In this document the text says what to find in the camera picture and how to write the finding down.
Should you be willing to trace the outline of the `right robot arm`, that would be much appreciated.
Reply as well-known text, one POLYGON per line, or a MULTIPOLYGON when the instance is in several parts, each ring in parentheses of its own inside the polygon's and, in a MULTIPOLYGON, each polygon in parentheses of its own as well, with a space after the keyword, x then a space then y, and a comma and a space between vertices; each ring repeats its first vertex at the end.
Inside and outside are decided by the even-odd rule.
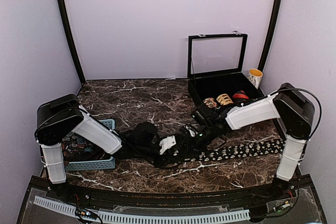
POLYGON ((289 182, 317 129, 313 125, 315 108, 305 93, 304 89, 284 83, 269 95, 240 99, 238 103, 222 104, 218 109, 201 104, 192 117, 203 129, 198 131, 189 125, 180 129, 182 140, 188 147, 186 160, 219 161, 280 153, 281 160, 268 192, 259 194, 262 198, 280 199, 287 193, 289 182), (274 119, 281 120, 285 126, 285 140, 259 141, 214 150, 207 148, 212 140, 222 135, 274 119))

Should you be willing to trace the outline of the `black white patterned tie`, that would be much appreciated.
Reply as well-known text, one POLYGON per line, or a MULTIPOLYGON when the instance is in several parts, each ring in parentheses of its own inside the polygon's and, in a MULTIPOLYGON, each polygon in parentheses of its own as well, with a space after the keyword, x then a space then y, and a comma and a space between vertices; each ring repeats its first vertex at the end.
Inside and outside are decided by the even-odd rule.
POLYGON ((181 156, 177 151, 173 153, 171 161, 195 162, 195 161, 222 161, 233 158, 245 158, 263 156, 268 154, 281 154, 285 147, 285 141, 281 139, 261 142, 246 143, 228 147, 216 148, 205 151, 189 151, 186 156, 181 156))

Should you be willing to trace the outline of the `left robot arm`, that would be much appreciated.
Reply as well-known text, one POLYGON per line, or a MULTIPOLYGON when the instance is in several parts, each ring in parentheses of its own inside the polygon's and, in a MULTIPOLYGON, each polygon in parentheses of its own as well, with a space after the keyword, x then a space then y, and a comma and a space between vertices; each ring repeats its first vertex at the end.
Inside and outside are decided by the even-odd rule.
POLYGON ((63 201, 74 197, 74 189, 67 184, 67 166, 95 170, 113 167, 113 158, 140 157, 155 167, 171 169, 184 161, 188 150, 183 136, 161 138, 150 122, 119 133, 91 115, 74 94, 38 107, 34 137, 53 191, 63 201))

